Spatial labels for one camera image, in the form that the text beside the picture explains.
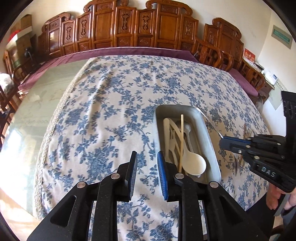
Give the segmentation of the person's right hand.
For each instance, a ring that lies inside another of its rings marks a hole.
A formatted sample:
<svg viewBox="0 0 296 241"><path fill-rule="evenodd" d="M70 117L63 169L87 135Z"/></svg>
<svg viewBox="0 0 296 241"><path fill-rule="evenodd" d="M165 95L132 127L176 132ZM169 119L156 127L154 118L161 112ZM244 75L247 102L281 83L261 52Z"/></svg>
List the person's right hand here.
<svg viewBox="0 0 296 241"><path fill-rule="evenodd" d="M278 200L282 194L287 194L283 190L277 188L273 184L269 183L268 192L266 194L266 205L270 210L276 210L278 207ZM284 206L285 210L289 210L296 204L296 190L290 192L290 197Z"/></svg>

